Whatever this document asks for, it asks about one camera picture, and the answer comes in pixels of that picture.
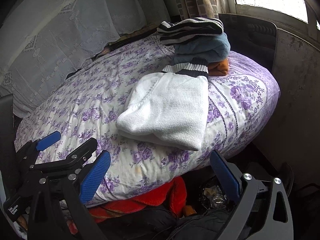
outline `floral bedsheet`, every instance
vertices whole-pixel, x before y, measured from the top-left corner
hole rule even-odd
[[[229,74],[209,77],[209,111],[202,149],[184,151],[121,137],[115,121],[124,110],[135,83],[170,64],[173,48],[159,36],[121,47],[93,62],[55,91],[24,119],[15,141],[18,150],[28,140],[53,131],[61,140],[41,152],[37,163],[64,159],[90,137],[98,141],[91,163],[102,150],[111,154],[111,167],[88,206],[127,199],[152,190],[187,171],[209,165],[209,153],[237,154],[272,115],[279,87],[268,70],[230,52]]]

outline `blue fleece blanket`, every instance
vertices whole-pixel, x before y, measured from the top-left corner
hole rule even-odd
[[[230,43],[227,35],[201,36],[186,44],[174,46],[173,64],[190,62],[194,57],[206,59],[207,62],[218,62],[228,57]]]

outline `metal screw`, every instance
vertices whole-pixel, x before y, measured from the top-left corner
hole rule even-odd
[[[274,178],[273,180],[274,180],[274,182],[275,182],[276,184],[281,184],[281,179],[279,179],[279,178]]]
[[[47,180],[46,180],[45,178],[39,179],[39,183],[40,183],[40,184],[44,184],[46,181],[47,181]]]
[[[69,180],[75,180],[76,177],[77,177],[77,175],[74,174],[74,173],[72,173],[72,174],[70,174],[70,175],[68,176],[68,179],[69,179]]]
[[[246,179],[246,180],[251,180],[251,179],[252,179],[252,176],[251,176],[251,174],[249,174],[249,173],[243,174],[243,177],[244,177],[244,179]]]

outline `white lace cloth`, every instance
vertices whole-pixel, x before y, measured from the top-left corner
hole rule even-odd
[[[28,117],[108,42],[167,16],[163,0],[24,0],[0,29],[0,95]]]

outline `jacket zipper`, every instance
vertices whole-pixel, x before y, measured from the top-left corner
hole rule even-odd
[[[185,226],[186,224],[188,224],[189,222],[191,222],[191,221],[193,221],[193,220],[198,220],[198,219],[203,218],[203,217],[205,217],[205,215],[204,215],[204,216],[201,216],[201,217],[197,217],[197,218],[192,218],[192,219],[184,222],[181,226],[177,227],[174,231],[172,231],[171,234],[168,236],[168,238],[167,238],[166,240],[169,240],[171,237],[173,237],[173,235],[174,235],[180,228],[184,227],[184,226]]]

